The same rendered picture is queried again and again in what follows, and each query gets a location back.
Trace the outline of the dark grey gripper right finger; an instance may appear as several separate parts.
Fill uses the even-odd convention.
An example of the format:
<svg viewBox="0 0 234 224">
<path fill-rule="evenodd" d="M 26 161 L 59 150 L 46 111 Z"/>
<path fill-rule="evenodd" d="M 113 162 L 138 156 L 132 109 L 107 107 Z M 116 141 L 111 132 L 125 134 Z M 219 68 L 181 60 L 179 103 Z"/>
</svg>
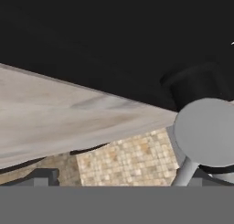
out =
<svg viewBox="0 0 234 224">
<path fill-rule="evenodd" d="M 190 187 L 234 187 L 234 173 L 208 174 L 198 169 L 188 185 Z"/>
</svg>

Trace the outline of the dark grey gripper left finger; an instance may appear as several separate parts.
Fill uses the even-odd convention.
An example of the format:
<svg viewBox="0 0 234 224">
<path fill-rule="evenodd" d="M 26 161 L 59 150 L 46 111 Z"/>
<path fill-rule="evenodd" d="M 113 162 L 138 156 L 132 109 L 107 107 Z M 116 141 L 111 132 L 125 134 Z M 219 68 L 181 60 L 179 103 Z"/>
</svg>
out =
<svg viewBox="0 0 234 224">
<path fill-rule="evenodd" d="M 54 187 L 59 185 L 57 168 L 37 168 L 27 176 L 1 184 L 1 187 Z"/>
</svg>

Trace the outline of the grey round stool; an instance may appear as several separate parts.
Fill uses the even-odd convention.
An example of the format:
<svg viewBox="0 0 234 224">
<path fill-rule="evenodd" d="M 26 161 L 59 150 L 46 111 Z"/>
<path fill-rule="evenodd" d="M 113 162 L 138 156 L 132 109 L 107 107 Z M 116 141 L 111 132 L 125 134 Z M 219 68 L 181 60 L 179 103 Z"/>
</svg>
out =
<svg viewBox="0 0 234 224">
<path fill-rule="evenodd" d="M 194 173 L 234 173 L 234 103 L 193 101 L 166 128 L 178 163 L 174 187 L 188 186 Z"/>
</svg>

